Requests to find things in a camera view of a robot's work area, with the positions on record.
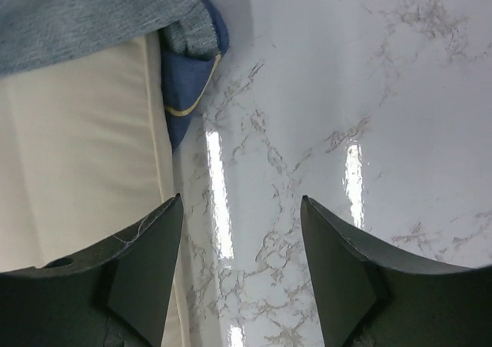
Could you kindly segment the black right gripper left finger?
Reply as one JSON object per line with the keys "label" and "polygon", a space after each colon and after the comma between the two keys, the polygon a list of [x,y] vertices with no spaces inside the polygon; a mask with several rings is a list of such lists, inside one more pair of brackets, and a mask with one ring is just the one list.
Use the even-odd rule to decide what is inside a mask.
{"label": "black right gripper left finger", "polygon": [[159,346],[178,257],[181,196],[43,268],[1,274],[3,346]]}

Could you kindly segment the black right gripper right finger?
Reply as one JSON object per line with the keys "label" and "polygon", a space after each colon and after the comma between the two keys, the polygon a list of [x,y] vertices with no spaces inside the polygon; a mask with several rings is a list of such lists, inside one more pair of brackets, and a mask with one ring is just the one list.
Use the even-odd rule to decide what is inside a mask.
{"label": "black right gripper right finger", "polygon": [[301,227],[326,346],[489,346],[491,268],[415,255],[304,196]]}

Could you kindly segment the cream white pillow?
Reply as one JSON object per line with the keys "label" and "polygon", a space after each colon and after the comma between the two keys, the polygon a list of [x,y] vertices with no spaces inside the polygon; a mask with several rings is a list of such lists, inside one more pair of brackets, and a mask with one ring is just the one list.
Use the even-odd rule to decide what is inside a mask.
{"label": "cream white pillow", "polygon": [[[1,80],[1,274],[84,250],[179,195],[156,33]],[[159,346],[190,343],[181,254]]]}

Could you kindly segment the blue denim pillowcase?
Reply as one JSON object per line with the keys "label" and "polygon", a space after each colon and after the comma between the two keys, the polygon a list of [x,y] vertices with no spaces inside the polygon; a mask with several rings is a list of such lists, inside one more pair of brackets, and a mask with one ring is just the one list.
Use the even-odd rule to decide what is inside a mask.
{"label": "blue denim pillowcase", "polygon": [[227,26],[209,0],[1,0],[1,74],[66,62],[150,33],[177,148],[221,57]]}

